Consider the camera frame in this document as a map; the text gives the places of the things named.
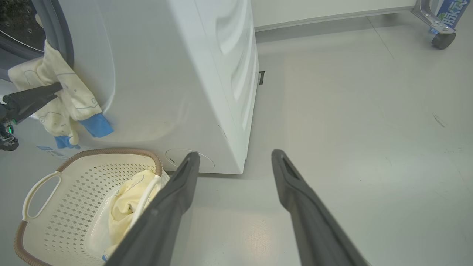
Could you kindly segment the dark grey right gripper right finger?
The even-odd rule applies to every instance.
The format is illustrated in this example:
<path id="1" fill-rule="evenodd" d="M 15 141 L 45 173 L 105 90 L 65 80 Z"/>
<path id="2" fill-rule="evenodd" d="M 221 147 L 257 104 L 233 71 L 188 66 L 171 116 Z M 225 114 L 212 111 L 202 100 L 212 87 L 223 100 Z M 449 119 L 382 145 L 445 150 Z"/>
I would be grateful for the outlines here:
<path id="1" fill-rule="evenodd" d="M 303 266 L 368 263 L 283 150 L 272 152 L 279 201 L 290 213 Z"/>

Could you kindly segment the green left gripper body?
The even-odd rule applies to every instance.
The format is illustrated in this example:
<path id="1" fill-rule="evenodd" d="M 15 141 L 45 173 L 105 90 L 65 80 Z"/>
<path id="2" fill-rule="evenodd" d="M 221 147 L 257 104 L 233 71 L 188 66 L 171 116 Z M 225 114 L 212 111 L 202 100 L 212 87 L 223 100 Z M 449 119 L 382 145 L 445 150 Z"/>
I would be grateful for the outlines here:
<path id="1" fill-rule="evenodd" d="M 0 149 L 14 151 L 18 148 L 18 139 L 14 136 L 15 123 L 6 105 L 0 107 Z"/>

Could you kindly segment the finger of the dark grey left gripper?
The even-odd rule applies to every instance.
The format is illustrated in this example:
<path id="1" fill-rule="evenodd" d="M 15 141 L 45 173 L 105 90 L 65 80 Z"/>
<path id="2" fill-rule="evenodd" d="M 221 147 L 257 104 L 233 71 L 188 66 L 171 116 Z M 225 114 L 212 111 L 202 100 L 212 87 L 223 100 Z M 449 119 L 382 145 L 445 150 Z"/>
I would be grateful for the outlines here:
<path id="1" fill-rule="evenodd" d="M 18 124 L 57 98 L 60 83 L 19 91 L 3 96 L 3 123 Z"/>

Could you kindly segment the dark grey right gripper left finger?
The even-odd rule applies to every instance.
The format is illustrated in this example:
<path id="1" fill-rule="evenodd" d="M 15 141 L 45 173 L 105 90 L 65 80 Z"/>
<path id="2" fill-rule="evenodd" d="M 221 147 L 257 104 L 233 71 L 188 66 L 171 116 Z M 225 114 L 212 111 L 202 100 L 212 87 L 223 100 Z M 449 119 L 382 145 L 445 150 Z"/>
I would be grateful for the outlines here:
<path id="1" fill-rule="evenodd" d="M 194 200 L 200 156 L 188 153 L 131 227 L 107 266 L 169 266 L 182 216 Z"/>

